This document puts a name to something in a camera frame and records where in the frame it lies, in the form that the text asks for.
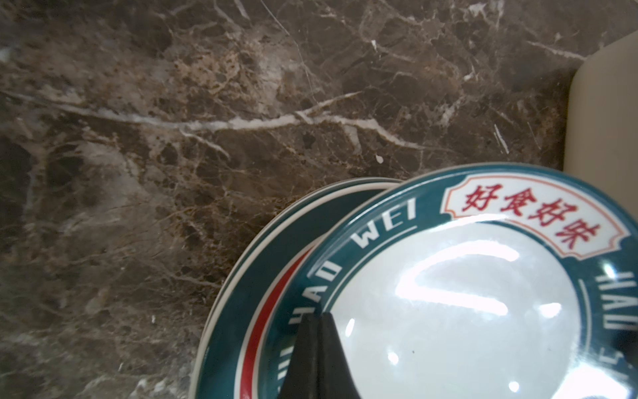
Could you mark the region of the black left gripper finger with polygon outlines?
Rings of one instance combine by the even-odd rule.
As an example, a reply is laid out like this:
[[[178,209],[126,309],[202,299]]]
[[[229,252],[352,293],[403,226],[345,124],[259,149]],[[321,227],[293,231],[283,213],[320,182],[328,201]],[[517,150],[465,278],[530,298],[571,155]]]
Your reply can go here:
[[[334,317],[302,317],[280,398],[360,397],[347,364]]]

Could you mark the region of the green red stripe plate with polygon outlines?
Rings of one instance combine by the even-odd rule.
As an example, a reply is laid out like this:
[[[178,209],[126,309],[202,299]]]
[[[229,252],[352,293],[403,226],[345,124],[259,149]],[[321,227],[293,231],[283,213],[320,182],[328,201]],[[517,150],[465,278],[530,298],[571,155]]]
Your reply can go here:
[[[293,202],[252,240],[224,282],[202,334],[191,398],[276,398],[295,334],[269,337],[274,314],[308,253],[335,224],[399,181],[355,178]]]

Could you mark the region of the green rim white plate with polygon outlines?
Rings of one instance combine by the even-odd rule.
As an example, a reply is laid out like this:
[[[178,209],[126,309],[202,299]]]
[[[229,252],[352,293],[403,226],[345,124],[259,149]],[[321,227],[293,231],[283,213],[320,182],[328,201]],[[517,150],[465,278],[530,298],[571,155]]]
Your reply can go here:
[[[634,398],[637,224],[561,172],[455,167],[338,222],[272,312],[254,380],[274,398],[302,319],[335,320],[362,398]]]

